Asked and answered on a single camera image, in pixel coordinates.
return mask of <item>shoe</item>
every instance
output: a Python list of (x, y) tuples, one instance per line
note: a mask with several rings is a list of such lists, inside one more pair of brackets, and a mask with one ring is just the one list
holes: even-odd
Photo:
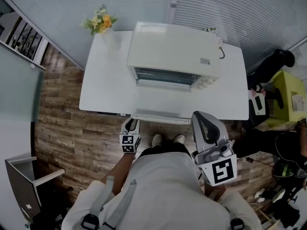
[(273, 197), (272, 203), (275, 203), (276, 201), (282, 199), (285, 192), (286, 192), (285, 189), (280, 190), (280, 191)]
[(260, 203), (263, 202), (264, 200), (265, 200), (264, 197), (260, 197), (260, 198), (257, 199), (256, 203), (257, 203), (257, 204), (260, 204)]
[(246, 135), (246, 130), (243, 127), (241, 128), (241, 132), (244, 136)]
[(184, 135), (177, 135), (176, 138), (174, 139), (174, 143), (179, 142), (181, 144), (184, 143)]
[(161, 146), (161, 144), (162, 144), (162, 136), (159, 134), (156, 134), (153, 137), (152, 147), (154, 148), (155, 146)]
[(259, 190), (258, 192), (256, 192), (256, 194), (255, 194), (255, 196), (254, 196), (254, 198), (258, 198), (258, 197), (260, 197), (260, 195), (263, 193), (265, 191), (265, 189), (264, 188), (262, 188), (261, 190)]

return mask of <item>green object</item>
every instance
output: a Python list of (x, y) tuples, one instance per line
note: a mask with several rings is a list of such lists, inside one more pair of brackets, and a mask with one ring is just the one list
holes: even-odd
[(296, 174), (297, 166), (295, 163), (279, 159), (273, 167), (272, 175), (275, 177), (289, 177)]
[(274, 100), (274, 118), (269, 118), (269, 127), (281, 124), (295, 124), (299, 118), (307, 116), (307, 112), (294, 112), (292, 108), (292, 96), (299, 94), (306, 98), (306, 91), (301, 80), (286, 71), (279, 71), (273, 77), (274, 89), (278, 88), (282, 95), (283, 109), (280, 109), (277, 100)]

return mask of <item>white sneaker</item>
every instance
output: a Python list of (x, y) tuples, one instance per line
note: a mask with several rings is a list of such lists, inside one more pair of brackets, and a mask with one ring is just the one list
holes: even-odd
[(285, 189), (280, 190), (272, 199), (272, 203), (275, 203), (276, 201), (282, 199), (282, 197), (284, 196), (284, 193), (286, 192)]
[(153, 137), (152, 147), (154, 148), (155, 146), (161, 146), (161, 144), (162, 144), (162, 136), (159, 134), (156, 134)]
[(258, 198), (264, 191), (265, 191), (265, 189), (262, 188), (261, 190), (259, 190), (258, 192), (256, 192), (254, 198)]
[(177, 135), (176, 138), (174, 139), (174, 143), (179, 142), (181, 144), (184, 143), (184, 135)]

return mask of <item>oven window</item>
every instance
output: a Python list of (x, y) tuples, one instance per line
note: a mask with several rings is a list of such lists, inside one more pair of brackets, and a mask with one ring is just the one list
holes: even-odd
[(171, 83), (180, 83), (191, 86), (199, 75), (177, 72), (177, 71), (167, 71), (151, 68), (135, 68), (137, 78), (139, 80), (154, 80), (154, 81), (163, 81)]

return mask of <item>strap buckle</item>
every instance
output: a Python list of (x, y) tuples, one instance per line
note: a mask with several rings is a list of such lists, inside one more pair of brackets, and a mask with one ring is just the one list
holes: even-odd
[(87, 214), (81, 223), (81, 226), (87, 230), (98, 230), (99, 228), (99, 219), (97, 216), (92, 214)]
[(102, 225), (106, 225), (106, 226), (108, 226), (109, 228), (111, 228), (112, 230), (115, 230), (115, 227), (112, 227), (110, 224), (108, 224), (107, 222), (105, 222), (104, 224), (102, 224)]
[(230, 222), (231, 230), (244, 229), (244, 222), (240, 218), (232, 219)]

